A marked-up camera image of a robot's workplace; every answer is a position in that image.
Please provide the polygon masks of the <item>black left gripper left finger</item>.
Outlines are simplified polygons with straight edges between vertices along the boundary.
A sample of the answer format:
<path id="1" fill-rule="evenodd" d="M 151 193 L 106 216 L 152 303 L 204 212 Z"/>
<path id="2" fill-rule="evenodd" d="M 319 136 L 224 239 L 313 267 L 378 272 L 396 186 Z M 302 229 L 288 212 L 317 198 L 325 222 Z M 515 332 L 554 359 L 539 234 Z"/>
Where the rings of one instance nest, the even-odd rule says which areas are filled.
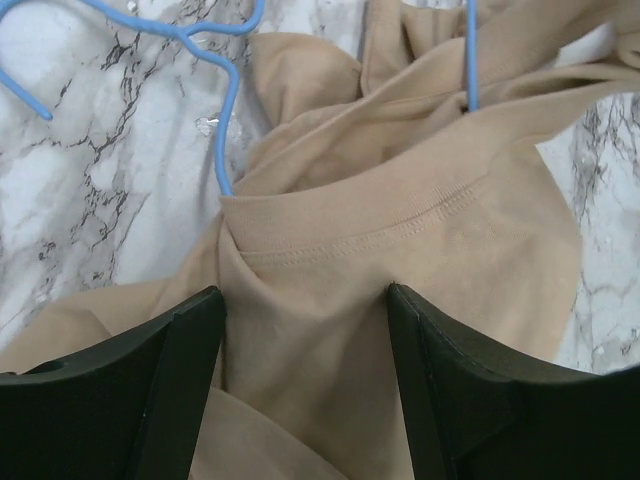
<path id="1" fill-rule="evenodd" d="M 208 287 L 92 347 L 2 373 L 2 478 L 187 478 L 225 321 Z"/>

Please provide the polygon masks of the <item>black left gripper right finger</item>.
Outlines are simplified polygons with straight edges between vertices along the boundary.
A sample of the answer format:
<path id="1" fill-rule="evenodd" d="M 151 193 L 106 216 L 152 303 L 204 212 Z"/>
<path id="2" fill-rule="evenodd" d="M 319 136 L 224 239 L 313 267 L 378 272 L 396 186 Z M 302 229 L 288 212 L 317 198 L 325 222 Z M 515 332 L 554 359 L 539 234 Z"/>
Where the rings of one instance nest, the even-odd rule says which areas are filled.
<path id="1" fill-rule="evenodd" d="M 418 479 L 635 479 L 639 370 L 595 375 L 514 350 L 407 286 L 387 317 Z"/>

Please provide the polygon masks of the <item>beige t shirt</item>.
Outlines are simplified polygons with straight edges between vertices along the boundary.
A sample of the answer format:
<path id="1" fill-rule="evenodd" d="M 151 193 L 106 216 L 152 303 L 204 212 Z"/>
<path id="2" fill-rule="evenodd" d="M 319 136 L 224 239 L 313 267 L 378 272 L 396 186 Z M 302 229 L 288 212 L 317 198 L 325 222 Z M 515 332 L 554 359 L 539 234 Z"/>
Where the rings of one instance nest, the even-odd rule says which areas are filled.
<path id="1" fill-rule="evenodd" d="M 581 270 L 536 144 L 639 85 L 635 1 L 484 1 L 480 108 L 462 9 L 368 7 L 355 60 L 316 37 L 252 39 L 272 131 L 172 277 L 60 300 L 4 349 L 25 372 L 209 285 L 228 308 L 194 479 L 408 479 L 383 293 L 551 358 Z"/>

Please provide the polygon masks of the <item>blue wire hanger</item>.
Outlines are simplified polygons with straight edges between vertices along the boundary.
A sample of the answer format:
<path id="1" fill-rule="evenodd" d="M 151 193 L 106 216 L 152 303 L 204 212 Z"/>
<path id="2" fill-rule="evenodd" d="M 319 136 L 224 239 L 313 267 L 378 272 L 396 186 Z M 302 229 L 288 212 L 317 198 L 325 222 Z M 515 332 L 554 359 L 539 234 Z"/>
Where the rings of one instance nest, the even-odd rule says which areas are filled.
<path id="1" fill-rule="evenodd" d="M 177 26 L 156 20 L 142 19 L 124 14 L 99 0 L 84 0 L 83 3 L 103 14 L 108 20 L 136 32 L 147 33 L 166 39 L 176 40 L 195 58 L 223 69 L 228 77 L 228 86 L 222 108 L 219 112 L 216 137 L 214 139 L 214 173 L 221 194 L 231 196 L 232 185 L 226 171 L 225 148 L 227 130 L 231 120 L 233 106 L 239 91 L 240 76 L 236 66 L 228 59 L 201 49 L 191 37 L 197 33 L 209 32 L 230 36 L 243 36 L 257 28 L 265 10 L 263 1 L 256 1 L 249 18 L 242 24 L 219 24 L 200 21 L 187 26 Z M 475 1 L 466 3 L 466 91 L 467 107 L 470 112 L 479 107 L 479 81 L 477 61 L 477 10 Z"/>

